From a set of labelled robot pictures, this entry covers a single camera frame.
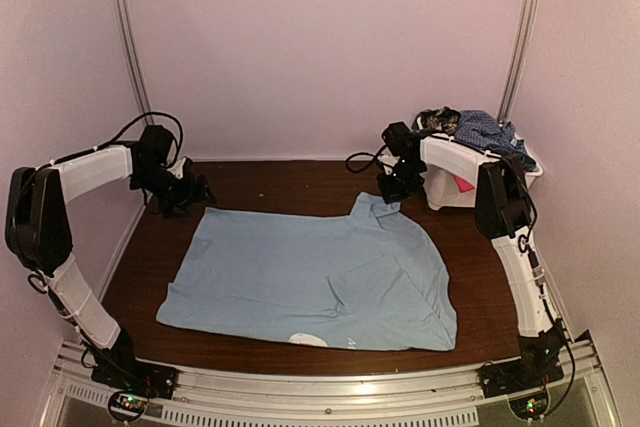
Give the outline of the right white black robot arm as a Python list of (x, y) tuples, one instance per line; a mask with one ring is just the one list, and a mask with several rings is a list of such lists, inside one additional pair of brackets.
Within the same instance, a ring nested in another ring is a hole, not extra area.
[(530, 389), (561, 379), (559, 356), (566, 337), (535, 252), (537, 210), (519, 157), (480, 151), (440, 133), (416, 132), (403, 122), (389, 124), (381, 138), (383, 146), (374, 161), (382, 170), (377, 182), (386, 202), (422, 190), (430, 168), (460, 177), (474, 188), (474, 222), (503, 265), (519, 332), (519, 359), (512, 366), (485, 367), (485, 383), (494, 385), (504, 378)]

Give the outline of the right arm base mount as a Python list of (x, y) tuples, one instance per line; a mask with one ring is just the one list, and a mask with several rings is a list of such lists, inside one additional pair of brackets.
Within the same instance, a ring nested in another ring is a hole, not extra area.
[(521, 359), (485, 362), (477, 371), (486, 399), (507, 397), (510, 412), (520, 421), (542, 421), (552, 410), (549, 385), (564, 379), (559, 362), (541, 370), (526, 368)]

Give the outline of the light blue printed t-shirt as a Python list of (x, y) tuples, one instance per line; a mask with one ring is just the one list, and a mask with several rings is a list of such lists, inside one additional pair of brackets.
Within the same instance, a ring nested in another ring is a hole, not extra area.
[(455, 348), (449, 274), (427, 232), (368, 193), (344, 216), (209, 208), (156, 318), (273, 342)]

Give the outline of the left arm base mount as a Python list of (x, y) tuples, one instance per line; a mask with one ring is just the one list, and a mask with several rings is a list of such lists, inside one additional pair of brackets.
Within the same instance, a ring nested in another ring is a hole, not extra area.
[(146, 413), (152, 400), (173, 397), (176, 368), (147, 362), (139, 362), (137, 368), (134, 374), (108, 362), (96, 362), (92, 368), (92, 381), (115, 389), (106, 401), (107, 412), (115, 422), (135, 422)]

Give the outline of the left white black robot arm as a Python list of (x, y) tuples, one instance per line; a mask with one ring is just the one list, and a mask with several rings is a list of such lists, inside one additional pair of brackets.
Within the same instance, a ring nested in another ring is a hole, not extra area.
[(73, 254), (67, 214), (74, 200), (126, 180), (131, 190), (152, 194), (165, 218), (188, 215), (193, 204), (216, 200), (204, 176), (178, 155), (182, 136), (148, 125), (136, 141), (115, 137), (104, 144), (12, 173), (5, 242), (29, 270), (34, 289), (46, 295), (93, 350), (98, 367), (123, 391), (137, 389), (144, 371), (130, 335), (112, 318), (84, 279)]

